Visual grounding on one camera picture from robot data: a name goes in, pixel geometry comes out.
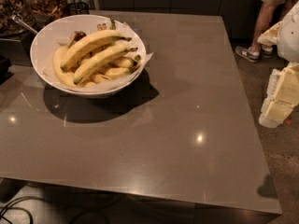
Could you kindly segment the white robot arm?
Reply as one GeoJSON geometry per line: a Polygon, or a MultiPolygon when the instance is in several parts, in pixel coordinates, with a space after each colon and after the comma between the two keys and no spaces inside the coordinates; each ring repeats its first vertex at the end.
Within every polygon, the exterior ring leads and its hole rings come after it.
{"type": "Polygon", "coordinates": [[[276,128],[299,105],[299,1],[258,42],[276,45],[278,56],[289,62],[281,71],[272,71],[259,117],[262,126],[276,128]]]}

